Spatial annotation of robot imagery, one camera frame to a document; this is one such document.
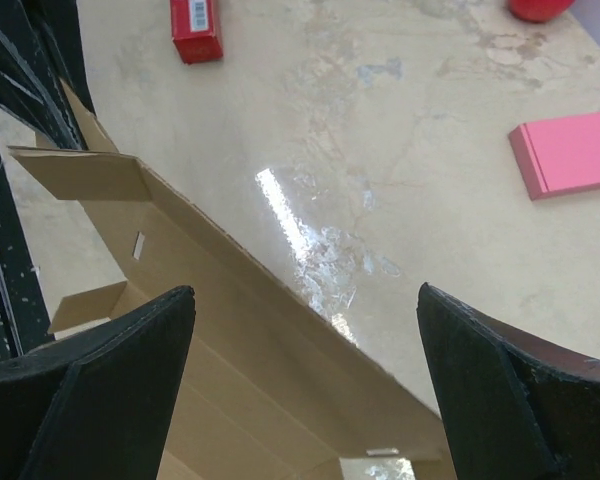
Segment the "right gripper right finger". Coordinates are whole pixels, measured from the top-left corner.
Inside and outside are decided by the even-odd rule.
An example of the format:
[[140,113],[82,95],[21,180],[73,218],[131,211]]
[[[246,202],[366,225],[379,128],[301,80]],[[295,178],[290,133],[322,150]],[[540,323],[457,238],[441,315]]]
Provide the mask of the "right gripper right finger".
[[428,283],[417,320],[460,479],[600,479],[600,359]]

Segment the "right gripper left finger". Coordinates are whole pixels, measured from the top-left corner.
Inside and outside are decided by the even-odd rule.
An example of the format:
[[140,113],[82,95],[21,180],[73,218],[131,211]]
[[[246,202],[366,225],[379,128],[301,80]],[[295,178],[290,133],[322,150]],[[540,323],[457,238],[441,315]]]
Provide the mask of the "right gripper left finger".
[[154,479],[195,321],[179,286],[0,362],[0,479]]

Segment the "brown cardboard box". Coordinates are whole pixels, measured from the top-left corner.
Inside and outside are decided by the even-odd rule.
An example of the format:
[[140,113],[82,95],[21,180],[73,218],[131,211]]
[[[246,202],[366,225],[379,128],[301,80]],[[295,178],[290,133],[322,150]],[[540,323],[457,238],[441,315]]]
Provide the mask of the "brown cardboard box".
[[408,459],[419,479],[454,477],[436,414],[68,100],[85,150],[38,137],[10,152],[55,198],[81,204],[124,280],[63,298],[51,328],[194,289],[168,478],[339,479],[345,459],[387,458]]

